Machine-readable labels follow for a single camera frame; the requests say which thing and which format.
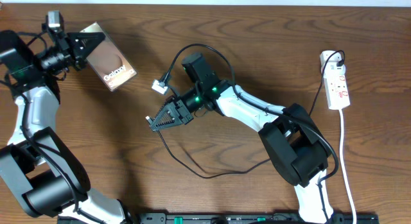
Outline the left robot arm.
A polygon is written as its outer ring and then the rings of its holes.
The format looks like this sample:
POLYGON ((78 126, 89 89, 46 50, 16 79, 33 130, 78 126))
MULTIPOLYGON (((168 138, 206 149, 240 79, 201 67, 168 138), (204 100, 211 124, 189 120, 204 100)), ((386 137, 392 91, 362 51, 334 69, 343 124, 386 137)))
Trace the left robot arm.
POLYGON ((136 217, 118 199, 91 187, 80 161, 55 131, 60 105, 59 81, 101 44, 102 32, 66 33, 48 28, 53 41, 35 54, 22 34, 1 32, 2 83, 18 108, 15 130, 1 149, 1 178, 24 212, 34 218, 56 217, 77 223, 135 223, 136 217))

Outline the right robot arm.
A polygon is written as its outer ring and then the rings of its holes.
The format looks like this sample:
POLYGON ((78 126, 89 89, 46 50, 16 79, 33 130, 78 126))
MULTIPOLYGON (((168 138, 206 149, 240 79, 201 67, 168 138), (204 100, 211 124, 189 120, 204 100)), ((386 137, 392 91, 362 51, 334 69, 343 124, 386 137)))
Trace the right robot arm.
POLYGON ((300 218, 330 223, 333 208, 325 189, 330 176, 326 169, 329 157, 336 154, 307 111, 296 103, 267 103, 219 79, 202 53, 187 56, 181 64, 194 86, 183 95, 170 96, 155 117, 148 117, 150 129, 186 125, 201 108, 240 121, 258 133, 274 168, 294 186, 300 218))

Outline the Galaxy S25 Ultra smartphone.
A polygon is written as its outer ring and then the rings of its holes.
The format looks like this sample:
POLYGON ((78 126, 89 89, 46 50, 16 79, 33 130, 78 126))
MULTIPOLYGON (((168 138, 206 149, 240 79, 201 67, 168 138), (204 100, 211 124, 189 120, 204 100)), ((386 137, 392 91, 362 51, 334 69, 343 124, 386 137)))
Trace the Galaxy S25 Ultra smartphone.
POLYGON ((102 32, 105 35, 104 40, 87 57, 87 61, 110 91, 115 91, 137 76, 137 70, 97 22, 81 32, 102 32))

